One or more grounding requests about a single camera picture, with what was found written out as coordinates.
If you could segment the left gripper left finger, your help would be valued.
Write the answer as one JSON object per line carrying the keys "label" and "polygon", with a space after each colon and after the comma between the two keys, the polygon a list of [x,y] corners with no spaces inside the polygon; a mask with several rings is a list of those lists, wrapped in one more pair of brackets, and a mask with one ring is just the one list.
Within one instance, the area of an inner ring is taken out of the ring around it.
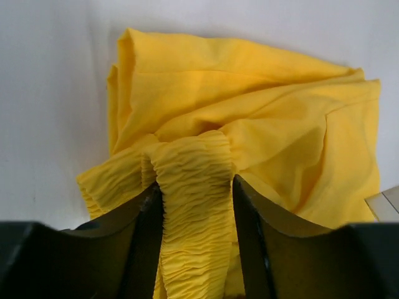
{"label": "left gripper left finger", "polygon": [[1,297],[151,298],[162,233],[155,183],[74,230],[3,221]]}

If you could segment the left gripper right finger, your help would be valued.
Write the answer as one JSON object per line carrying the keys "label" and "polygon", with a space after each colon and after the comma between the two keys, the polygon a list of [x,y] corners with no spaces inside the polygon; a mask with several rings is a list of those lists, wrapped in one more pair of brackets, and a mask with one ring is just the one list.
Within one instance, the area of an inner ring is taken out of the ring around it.
{"label": "left gripper right finger", "polygon": [[329,229],[233,179],[247,298],[397,298],[398,224]]}

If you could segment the yellow shorts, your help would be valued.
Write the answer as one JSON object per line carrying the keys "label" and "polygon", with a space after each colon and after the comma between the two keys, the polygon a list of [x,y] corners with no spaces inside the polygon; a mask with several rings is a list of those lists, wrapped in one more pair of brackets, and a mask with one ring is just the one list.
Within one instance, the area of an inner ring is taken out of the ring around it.
{"label": "yellow shorts", "polygon": [[371,222],[380,82],[240,39],[127,29],[108,91],[109,159],[77,176],[91,218],[152,183],[165,218],[154,298],[244,292],[231,181],[328,228]]}

